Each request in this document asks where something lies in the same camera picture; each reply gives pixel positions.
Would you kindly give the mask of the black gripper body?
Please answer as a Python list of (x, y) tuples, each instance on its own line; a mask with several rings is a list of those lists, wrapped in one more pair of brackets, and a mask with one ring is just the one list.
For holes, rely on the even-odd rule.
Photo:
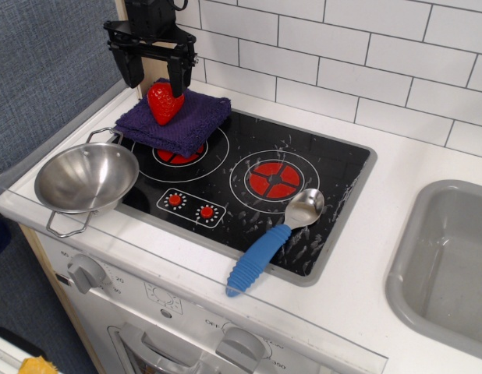
[(104, 23), (118, 66), (142, 57), (160, 61), (176, 58), (184, 66), (196, 65), (196, 38), (176, 25), (176, 13), (186, 9), (187, 1), (180, 5), (174, 1), (125, 1), (124, 6), (127, 20)]

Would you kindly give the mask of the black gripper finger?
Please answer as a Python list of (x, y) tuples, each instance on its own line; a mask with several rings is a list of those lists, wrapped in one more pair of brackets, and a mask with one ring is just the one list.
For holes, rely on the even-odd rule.
[(110, 49), (125, 83), (131, 88), (137, 87), (144, 79), (140, 47), (121, 49), (111, 46)]
[(172, 88), (173, 97), (180, 97), (190, 85), (192, 65), (184, 58), (170, 58), (168, 64), (168, 77)]

